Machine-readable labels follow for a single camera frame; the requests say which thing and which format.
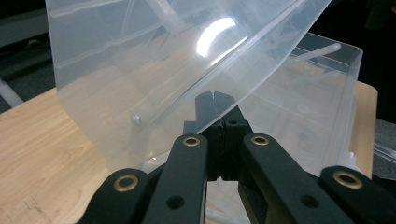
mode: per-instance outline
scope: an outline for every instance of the round hole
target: round hole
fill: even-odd
[[[337,181],[340,185],[345,186],[350,189],[359,189],[363,186],[361,180],[359,180],[355,175],[344,172],[337,171],[332,177]]]
[[[132,178],[124,178],[124,179],[120,180],[120,186],[122,186],[124,188],[132,185],[133,183],[134,183],[134,181],[132,180]]]
[[[268,143],[270,143],[270,141],[267,138],[262,136],[253,136],[251,138],[251,141],[258,146],[265,146],[268,145]]]
[[[355,183],[355,179],[352,178],[352,177],[350,177],[349,175],[340,175],[340,178],[341,178],[343,181],[345,181],[345,182],[347,182],[347,183],[349,183],[349,184]]]
[[[119,192],[125,192],[136,187],[139,182],[135,175],[122,175],[114,182],[114,189]]]
[[[183,144],[188,147],[196,147],[201,143],[199,138],[196,137],[187,137],[183,139]]]
[[[309,208],[319,207],[319,201],[315,197],[308,194],[303,195],[300,198],[300,201],[305,205],[305,207],[309,207]]]
[[[180,196],[172,196],[168,198],[166,205],[168,205],[170,209],[176,210],[184,205],[184,199]]]

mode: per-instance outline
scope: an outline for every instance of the clear plastic container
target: clear plastic container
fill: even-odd
[[[330,53],[312,53],[329,46]],[[361,56],[361,49],[307,34],[240,108],[254,132],[273,136],[311,174],[336,164],[351,166],[348,149]]]
[[[60,102],[111,170],[140,168],[194,119],[195,96],[239,104],[329,2],[47,0]]]

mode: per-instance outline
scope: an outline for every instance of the wooden table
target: wooden table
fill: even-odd
[[[377,92],[358,83],[351,150],[371,175]],[[76,223],[109,175],[56,90],[0,115],[0,223]]]

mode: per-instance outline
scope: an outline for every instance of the dark background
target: dark background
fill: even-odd
[[[309,32],[363,50],[359,81],[377,89],[377,117],[396,123],[396,15],[389,10],[384,27],[369,30],[369,13],[367,1],[345,0],[328,7]]]

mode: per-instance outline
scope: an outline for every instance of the brass insert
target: brass insert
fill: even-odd
[[[270,143],[270,140],[263,136],[253,136],[251,137],[251,141],[257,146],[266,146]]]
[[[201,143],[197,137],[186,137],[183,139],[183,144],[188,147],[196,147]]]
[[[128,184],[121,184],[122,180],[128,180]],[[125,192],[136,187],[139,179],[135,175],[122,175],[114,182],[114,189],[119,192]]]
[[[340,184],[350,189],[359,189],[363,187],[363,183],[355,175],[345,171],[337,171],[332,177]]]

